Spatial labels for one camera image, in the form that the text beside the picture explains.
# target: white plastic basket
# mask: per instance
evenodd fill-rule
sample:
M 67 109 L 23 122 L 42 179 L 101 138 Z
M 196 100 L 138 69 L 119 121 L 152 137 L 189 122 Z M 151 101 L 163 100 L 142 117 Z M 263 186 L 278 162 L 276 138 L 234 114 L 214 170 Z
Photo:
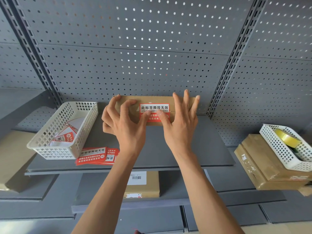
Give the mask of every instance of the white plastic basket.
M 288 146 L 277 136 L 275 129 L 281 129 L 293 137 L 301 140 L 301 143 L 296 147 L 299 152 L 300 161 Z M 301 138 L 293 129 L 286 126 L 263 124 L 260 134 L 273 149 L 285 168 L 302 172 L 312 171 L 312 147 Z
M 98 114 L 96 102 L 63 103 L 41 130 L 29 141 L 27 148 L 35 150 L 45 159 L 76 159 L 80 155 Z M 51 147 L 50 142 L 55 134 L 64 127 L 66 122 L 78 117 L 85 117 L 85 119 L 71 146 Z

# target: finger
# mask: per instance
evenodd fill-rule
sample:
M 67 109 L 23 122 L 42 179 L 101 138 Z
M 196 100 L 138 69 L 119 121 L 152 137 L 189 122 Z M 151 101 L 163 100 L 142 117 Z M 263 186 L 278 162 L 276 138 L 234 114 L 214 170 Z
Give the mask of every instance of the finger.
M 104 111 L 102 114 L 102 121 L 105 122 L 110 127 L 114 125 L 113 120 L 111 119 L 110 115 L 107 112 L 107 106 L 104 108 Z
M 199 101 L 200 101 L 200 96 L 197 95 L 196 98 L 195 98 L 195 101 L 190 109 L 190 114 L 191 114 L 191 117 L 192 118 L 195 118 L 196 117 L 196 111 L 197 111 L 197 107 L 199 105 Z
M 129 107 L 136 103 L 134 99 L 128 99 L 120 106 L 120 116 L 121 117 L 129 117 Z
M 180 98 L 176 93 L 173 93 L 172 96 L 174 98 L 174 107 L 176 110 L 176 115 L 180 115 L 182 113 L 182 104 Z
M 109 134 L 114 134 L 114 130 L 107 125 L 105 122 L 103 122 L 103 132 L 109 133 Z
M 140 121 L 139 121 L 140 126 L 146 126 L 146 122 L 149 119 L 151 113 L 152 113 L 152 111 L 148 110 L 142 114 Z
M 188 90 L 184 90 L 183 104 L 184 104 L 187 112 L 188 112 L 188 102 L 189 102 L 189 100 L 190 100 L 190 95 L 188 93 Z
M 158 115 L 159 119 L 161 120 L 164 128 L 168 128 L 169 126 L 171 126 L 171 123 L 169 121 L 167 114 L 165 114 L 162 110 L 158 109 L 157 115 Z
M 108 112 L 108 114 L 110 115 L 112 121 L 117 120 L 117 119 L 120 118 L 120 116 L 119 116 L 117 110 L 115 109 L 116 102 L 119 101 L 119 100 L 120 100 L 120 94 L 114 96 L 114 97 L 110 100 L 109 104 L 107 105 L 107 112 Z

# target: left hand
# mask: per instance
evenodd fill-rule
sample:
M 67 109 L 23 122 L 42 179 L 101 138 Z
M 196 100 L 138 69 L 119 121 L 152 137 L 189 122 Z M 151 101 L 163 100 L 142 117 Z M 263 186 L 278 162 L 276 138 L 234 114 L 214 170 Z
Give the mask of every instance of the left hand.
M 114 134 L 117 137 L 120 151 L 138 156 L 145 144 L 146 122 L 151 111 L 143 113 L 139 123 L 136 124 L 129 117 L 129 107 L 135 104 L 136 100 L 125 101 L 120 107 L 119 115 L 115 104 L 120 97 L 120 94 L 114 96 L 103 111 L 103 132 Z

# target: stack of red stickers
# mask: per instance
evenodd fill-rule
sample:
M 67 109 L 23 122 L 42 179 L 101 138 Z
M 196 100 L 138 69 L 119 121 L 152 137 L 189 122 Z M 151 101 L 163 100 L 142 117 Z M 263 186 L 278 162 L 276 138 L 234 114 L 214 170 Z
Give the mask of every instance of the stack of red stickers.
M 76 159 L 76 166 L 84 164 L 113 165 L 119 149 L 108 147 L 83 148 L 79 158 Z

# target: right hand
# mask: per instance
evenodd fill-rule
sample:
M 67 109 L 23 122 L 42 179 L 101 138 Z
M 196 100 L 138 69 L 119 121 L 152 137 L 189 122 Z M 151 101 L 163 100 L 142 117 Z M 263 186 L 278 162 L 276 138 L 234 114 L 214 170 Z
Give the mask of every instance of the right hand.
M 177 159 L 180 156 L 190 154 L 192 152 L 191 142 L 194 130 L 198 123 L 196 111 L 199 104 L 200 96 L 197 95 L 191 107 L 188 109 L 189 93 L 184 91 L 183 102 L 179 96 L 173 93 L 175 105 L 174 122 L 170 123 L 167 115 L 162 110 L 157 110 L 157 115 L 163 124 L 163 132 L 165 141 L 171 149 L 174 157 Z

